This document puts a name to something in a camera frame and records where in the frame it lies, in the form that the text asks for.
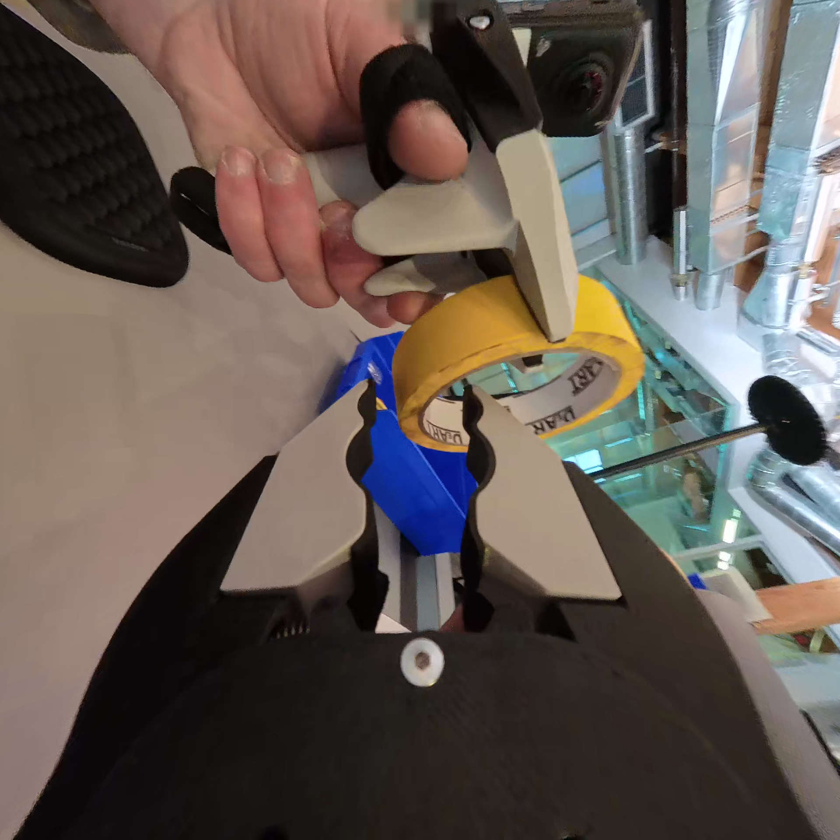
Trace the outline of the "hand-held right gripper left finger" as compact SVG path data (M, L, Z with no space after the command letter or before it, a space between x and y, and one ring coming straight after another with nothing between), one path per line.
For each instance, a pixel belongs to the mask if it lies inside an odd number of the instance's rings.
M222 590L289 590L301 601L376 592L372 465L375 382L352 386L285 444L253 510Z

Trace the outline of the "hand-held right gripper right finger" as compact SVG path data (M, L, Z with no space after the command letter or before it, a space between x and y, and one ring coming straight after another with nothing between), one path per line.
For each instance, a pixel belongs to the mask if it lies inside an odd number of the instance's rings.
M477 386L465 389L463 425L476 481L460 548L465 590L486 580L537 598L619 601L564 462Z

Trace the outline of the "yellow masking tape roll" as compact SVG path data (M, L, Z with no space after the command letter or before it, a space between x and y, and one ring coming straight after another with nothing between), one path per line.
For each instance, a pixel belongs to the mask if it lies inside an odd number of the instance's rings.
M465 452L460 401L444 393L469 375L527 356L572 354L575 361L530 392L498 402L538 437L588 424L635 391L645 354L614 295L579 275L574 326L563 341L546 340L515 280L487 280L445 299L400 338L392 363L395 412L415 445Z

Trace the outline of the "person's left hand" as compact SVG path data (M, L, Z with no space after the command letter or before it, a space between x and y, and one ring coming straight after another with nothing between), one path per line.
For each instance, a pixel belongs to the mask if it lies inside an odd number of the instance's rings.
M381 267L351 237L354 208L319 208L303 154L364 138L365 66L405 41L399 2L97 1L124 47L178 107L215 170L220 228L258 281L285 280L311 308L345 301L377 328L409 324L440 296L372 297Z

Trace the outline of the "white air vent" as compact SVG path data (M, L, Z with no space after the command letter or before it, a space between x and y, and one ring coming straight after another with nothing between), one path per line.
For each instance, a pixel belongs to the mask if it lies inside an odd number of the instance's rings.
M644 22L637 57L615 116L618 133L638 129L658 116L657 50L654 22Z

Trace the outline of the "black disc pole stand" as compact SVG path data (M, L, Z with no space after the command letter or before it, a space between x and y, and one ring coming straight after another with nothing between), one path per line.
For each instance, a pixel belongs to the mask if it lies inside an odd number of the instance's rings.
M751 425L640 456L591 473L590 477L596 482L613 480L626 473L758 434L764 436L775 454L794 465L812 466L823 458L827 450L826 427L814 405L799 388L777 375L767 374L750 385L747 397L753 420Z

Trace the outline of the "silver rectangular duct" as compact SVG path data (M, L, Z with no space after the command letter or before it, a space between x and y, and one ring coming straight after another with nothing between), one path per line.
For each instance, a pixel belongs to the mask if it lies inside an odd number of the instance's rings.
M706 277L746 253L764 17L764 2L686 4L689 262Z

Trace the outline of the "large silver ceiling duct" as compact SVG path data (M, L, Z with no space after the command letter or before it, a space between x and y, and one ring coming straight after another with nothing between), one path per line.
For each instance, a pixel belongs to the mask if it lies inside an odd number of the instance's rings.
M805 324L838 190L839 2L793 2L763 171L763 269L738 334L765 355Z

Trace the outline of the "wooden post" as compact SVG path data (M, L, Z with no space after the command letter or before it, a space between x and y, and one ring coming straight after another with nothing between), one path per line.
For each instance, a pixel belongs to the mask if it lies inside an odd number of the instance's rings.
M839 625L839 577L786 584L755 592L770 615L754 623L757 635L795 634Z

